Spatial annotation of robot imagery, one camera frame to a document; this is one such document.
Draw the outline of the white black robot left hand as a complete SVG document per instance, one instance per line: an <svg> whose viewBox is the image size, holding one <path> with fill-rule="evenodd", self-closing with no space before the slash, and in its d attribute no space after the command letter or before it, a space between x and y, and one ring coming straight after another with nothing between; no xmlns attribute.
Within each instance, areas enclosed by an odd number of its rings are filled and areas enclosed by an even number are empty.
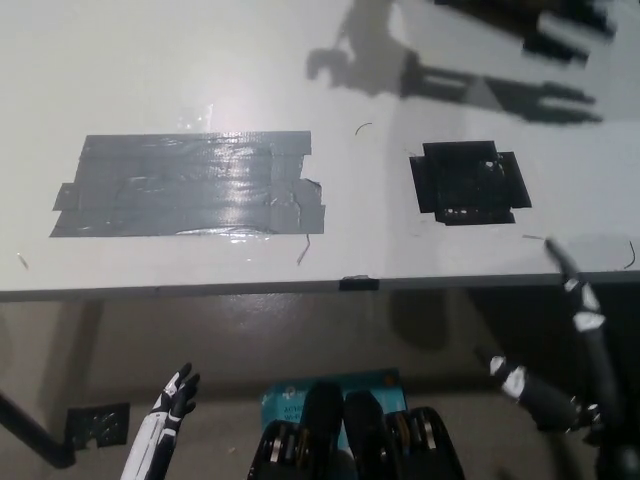
<svg viewBox="0 0 640 480"><path fill-rule="evenodd" d="M183 420L195 409L199 374L183 365L165 385L144 417L130 449L121 480L163 480L173 457Z"/></svg>

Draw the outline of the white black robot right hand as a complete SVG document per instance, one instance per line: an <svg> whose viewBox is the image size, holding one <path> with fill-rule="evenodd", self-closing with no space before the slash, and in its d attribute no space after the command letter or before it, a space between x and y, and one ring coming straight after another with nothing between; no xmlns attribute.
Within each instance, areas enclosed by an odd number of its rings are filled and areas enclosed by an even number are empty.
<svg viewBox="0 0 640 480"><path fill-rule="evenodd" d="M545 239L544 245L562 275L573 327L585 346L594 401L581 404L502 355L481 349L477 355L501 391L526 410L539 429L575 431L590 427L599 431L606 442L614 442L625 435L627 407L606 339L607 317L591 284L566 250L552 238Z"/></svg>

